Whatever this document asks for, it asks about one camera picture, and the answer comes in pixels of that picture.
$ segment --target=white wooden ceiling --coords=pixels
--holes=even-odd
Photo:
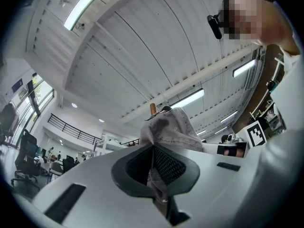
[[[33,67],[56,90],[71,102],[81,99],[84,108],[110,122],[119,124],[133,113],[123,123],[140,129],[150,113],[134,113],[145,104],[216,62],[252,47],[248,42],[215,39],[206,17],[217,14],[222,0],[128,0],[106,18],[99,17],[114,1],[95,0],[73,31],[63,24],[78,0],[68,0],[64,6],[61,0],[42,1],[27,48],[33,61],[43,62]],[[89,34],[92,24],[95,29]],[[184,108],[194,129],[206,129],[207,136],[230,126],[235,118],[225,124],[220,120],[241,110],[250,96],[250,91],[244,91],[247,73],[233,78],[232,71],[250,59],[249,53],[206,74],[194,86],[163,97],[158,107],[204,88],[205,96]],[[57,80],[44,68],[58,75]],[[217,110],[208,114],[214,107]]]

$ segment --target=ceiling light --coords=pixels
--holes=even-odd
[[[68,30],[72,30],[84,11],[90,6],[94,0],[79,0],[69,16],[67,17],[64,26]]]
[[[221,131],[223,131],[224,129],[226,129],[226,128],[228,128],[228,126],[227,127],[224,127],[223,129],[221,129],[221,130],[219,130],[218,132],[216,132],[215,134],[217,134],[217,133],[219,133],[219,132],[221,132]]]
[[[200,132],[200,133],[198,133],[198,135],[201,135],[202,133],[204,133],[206,130],[204,130],[204,131],[202,131],[202,132]]]
[[[222,122],[226,121],[227,119],[233,117],[236,113],[238,113],[238,111],[232,113],[230,116],[228,116],[228,117],[226,117],[225,119],[223,119],[222,121],[220,121],[220,123],[222,123]]]
[[[251,67],[253,67],[254,65],[257,64],[256,59],[244,64],[243,66],[238,67],[237,69],[233,70],[233,77],[237,77],[240,74],[244,73],[245,71],[247,71],[248,69],[250,69]]]
[[[173,105],[171,105],[171,108],[184,107],[185,105],[190,104],[191,102],[203,97],[204,95],[205,95],[204,89],[200,89],[200,90],[194,92],[193,94],[185,97],[184,99],[181,99],[177,103],[174,103]]]

